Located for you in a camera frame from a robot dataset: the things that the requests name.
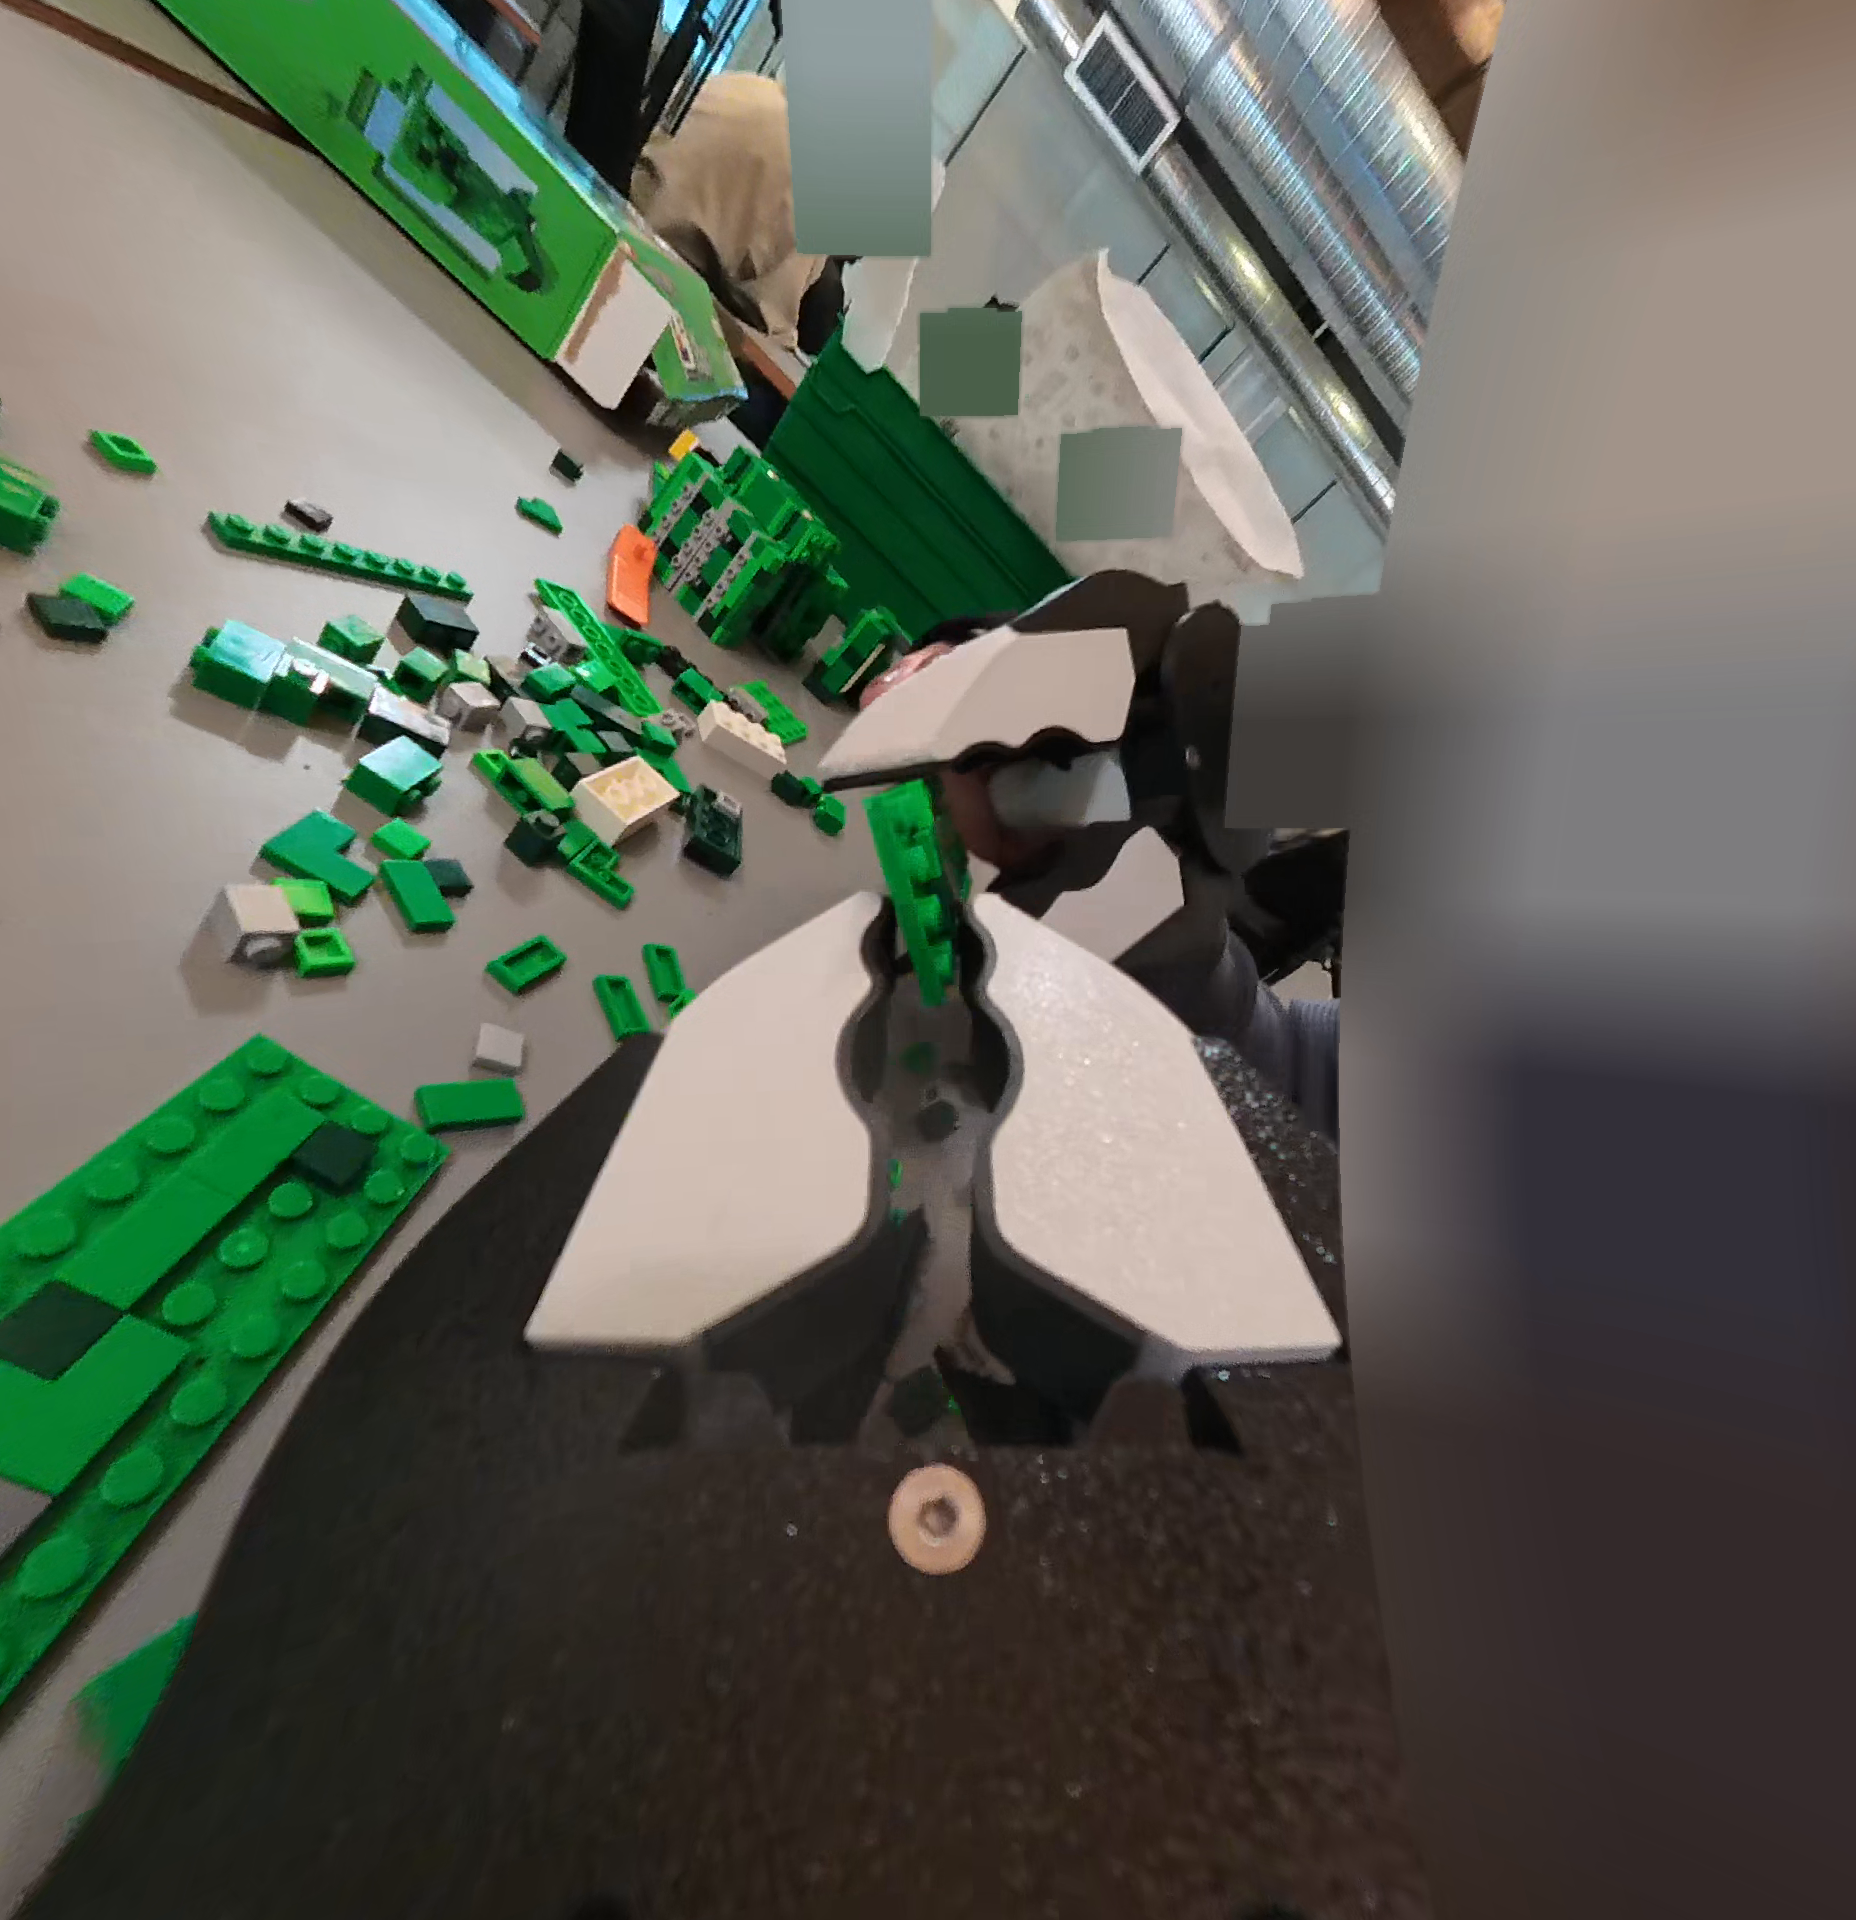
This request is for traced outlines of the person's right forearm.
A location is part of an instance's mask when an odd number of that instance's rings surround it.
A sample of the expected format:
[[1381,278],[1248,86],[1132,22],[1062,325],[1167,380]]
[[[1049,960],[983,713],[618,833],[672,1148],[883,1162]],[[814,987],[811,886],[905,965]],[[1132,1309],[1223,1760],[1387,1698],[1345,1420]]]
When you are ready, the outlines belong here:
[[1310,1132],[1344,1139],[1339,999],[1277,998],[1239,932],[1216,960],[1162,975],[1159,998],[1193,1035],[1233,1044]]

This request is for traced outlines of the green toy set box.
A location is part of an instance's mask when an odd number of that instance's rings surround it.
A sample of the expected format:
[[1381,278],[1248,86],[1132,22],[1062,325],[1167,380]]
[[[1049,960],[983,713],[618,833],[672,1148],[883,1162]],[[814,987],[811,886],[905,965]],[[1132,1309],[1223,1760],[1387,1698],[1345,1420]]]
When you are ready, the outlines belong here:
[[165,3],[540,362],[699,426],[745,399],[705,278],[437,3]]

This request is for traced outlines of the long green studded plate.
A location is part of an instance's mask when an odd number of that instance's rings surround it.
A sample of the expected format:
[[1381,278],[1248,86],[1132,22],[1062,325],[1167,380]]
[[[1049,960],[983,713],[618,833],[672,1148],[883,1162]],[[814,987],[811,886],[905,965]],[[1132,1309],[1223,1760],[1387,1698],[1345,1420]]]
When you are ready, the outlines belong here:
[[973,886],[965,842],[935,777],[875,792],[864,817],[921,998],[925,1008],[940,1008],[961,980]]

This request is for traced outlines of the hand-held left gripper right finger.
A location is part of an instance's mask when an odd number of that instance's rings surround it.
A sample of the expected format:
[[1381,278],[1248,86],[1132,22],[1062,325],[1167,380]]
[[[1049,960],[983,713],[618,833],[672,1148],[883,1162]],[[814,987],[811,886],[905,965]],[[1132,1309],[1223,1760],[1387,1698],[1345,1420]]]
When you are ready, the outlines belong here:
[[1175,1366],[1336,1355],[1336,1321],[1191,1027],[998,895],[973,928],[1012,1061],[989,1139],[1005,1255]]

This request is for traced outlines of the green plastic crate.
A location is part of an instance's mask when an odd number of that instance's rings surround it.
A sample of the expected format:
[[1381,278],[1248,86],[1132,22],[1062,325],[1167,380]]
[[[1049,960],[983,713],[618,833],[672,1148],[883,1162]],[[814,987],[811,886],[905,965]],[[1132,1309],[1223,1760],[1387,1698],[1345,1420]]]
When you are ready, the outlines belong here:
[[916,641],[957,614],[1016,614],[1070,567],[884,368],[833,338],[802,375],[768,464],[836,534],[843,623],[888,611]]

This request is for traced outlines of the silver ventilation duct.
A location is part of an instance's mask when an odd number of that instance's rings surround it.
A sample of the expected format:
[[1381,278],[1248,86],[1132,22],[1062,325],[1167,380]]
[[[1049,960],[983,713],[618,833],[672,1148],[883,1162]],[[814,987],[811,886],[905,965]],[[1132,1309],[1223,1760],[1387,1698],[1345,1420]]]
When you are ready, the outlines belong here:
[[1005,3],[1387,534],[1462,149],[1376,3]]

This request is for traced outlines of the pile of loose green bricks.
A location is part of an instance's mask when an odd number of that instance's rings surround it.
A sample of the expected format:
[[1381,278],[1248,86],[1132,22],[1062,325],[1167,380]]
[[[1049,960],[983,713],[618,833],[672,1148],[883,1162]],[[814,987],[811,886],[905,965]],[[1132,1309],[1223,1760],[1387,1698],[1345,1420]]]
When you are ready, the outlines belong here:
[[654,810],[570,827],[611,735],[511,735],[504,675],[340,611],[328,534],[279,531],[181,426],[119,469],[72,365],[0,349],[0,458],[60,496],[0,546],[0,1205],[51,1188],[267,1039],[392,1119],[473,1088],[495,1160],[614,1049],[595,980],[676,949],[705,987],[870,881],[683,742],[614,767]]

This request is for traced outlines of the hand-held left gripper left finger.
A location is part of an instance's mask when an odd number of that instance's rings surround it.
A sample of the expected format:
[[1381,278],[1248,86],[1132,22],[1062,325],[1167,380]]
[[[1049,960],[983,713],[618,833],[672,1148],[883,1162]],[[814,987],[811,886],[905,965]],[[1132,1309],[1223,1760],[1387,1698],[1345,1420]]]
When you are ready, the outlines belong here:
[[888,1219],[848,1043],[884,895],[848,895],[670,1023],[528,1316],[533,1350],[683,1350]]

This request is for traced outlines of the narrow green ten-stud plate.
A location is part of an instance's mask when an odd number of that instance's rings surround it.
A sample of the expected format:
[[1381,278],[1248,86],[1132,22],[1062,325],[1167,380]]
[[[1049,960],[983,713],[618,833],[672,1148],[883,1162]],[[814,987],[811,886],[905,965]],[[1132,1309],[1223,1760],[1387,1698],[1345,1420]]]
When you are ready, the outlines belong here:
[[473,602],[473,587],[458,571],[437,571],[406,556],[361,548],[331,534],[300,531],[281,521],[255,521],[243,515],[208,512],[206,534],[229,556],[255,563],[285,563],[300,571],[331,572],[352,585],[389,587],[399,594],[427,594],[455,604]]

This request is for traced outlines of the white toy brick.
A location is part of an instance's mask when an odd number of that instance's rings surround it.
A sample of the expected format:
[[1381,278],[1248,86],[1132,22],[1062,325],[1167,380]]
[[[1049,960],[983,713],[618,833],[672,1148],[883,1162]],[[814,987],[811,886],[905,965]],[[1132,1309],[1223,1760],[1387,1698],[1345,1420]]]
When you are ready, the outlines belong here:
[[570,792],[575,824],[609,849],[622,849],[631,833],[672,814],[680,799],[680,786],[639,755],[580,777]]
[[774,781],[787,770],[785,742],[765,721],[753,721],[725,702],[713,702],[709,710],[701,710],[699,735],[713,755],[732,762],[737,767],[745,767],[765,781]]

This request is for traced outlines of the white printed paper bag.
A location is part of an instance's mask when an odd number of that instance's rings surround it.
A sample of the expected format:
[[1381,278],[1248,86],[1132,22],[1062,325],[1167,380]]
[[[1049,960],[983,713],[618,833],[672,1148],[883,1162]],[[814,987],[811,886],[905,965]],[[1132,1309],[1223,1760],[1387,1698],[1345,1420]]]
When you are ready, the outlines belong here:
[[[1157,299],[1106,252],[1053,270],[1012,313],[1012,416],[940,416],[935,434],[1021,515],[1070,572],[1136,571],[1193,596],[1306,581],[1270,472]],[[1062,441],[1175,432],[1172,521],[1159,534],[1058,539]]]

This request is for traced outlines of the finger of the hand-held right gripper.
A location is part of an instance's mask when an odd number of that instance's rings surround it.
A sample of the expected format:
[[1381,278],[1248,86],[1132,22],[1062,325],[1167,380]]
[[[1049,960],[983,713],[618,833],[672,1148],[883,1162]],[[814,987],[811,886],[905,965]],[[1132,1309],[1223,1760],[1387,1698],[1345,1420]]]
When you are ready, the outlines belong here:
[[1106,873],[1065,890],[1039,924],[1093,960],[1120,962],[1187,908],[1175,849],[1153,827],[1136,829]]
[[875,695],[822,755],[818,781],[833,792],[914,781],[965,762],[1031,757],[1049,739],[1115,747],[1136,683],[1120,627],[997,627]]

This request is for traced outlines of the built green brick assembly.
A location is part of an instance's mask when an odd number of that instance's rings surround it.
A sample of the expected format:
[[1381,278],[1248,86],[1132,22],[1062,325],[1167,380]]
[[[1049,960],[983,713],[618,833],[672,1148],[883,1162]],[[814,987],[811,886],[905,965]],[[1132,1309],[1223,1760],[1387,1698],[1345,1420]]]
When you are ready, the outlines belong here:
[[714,458],[680,434],[639,516],[654,577],[709,641],[802,669],[822,702],[854,704],[914,652],[903,623],[848,585],[843,542],[755,450]]

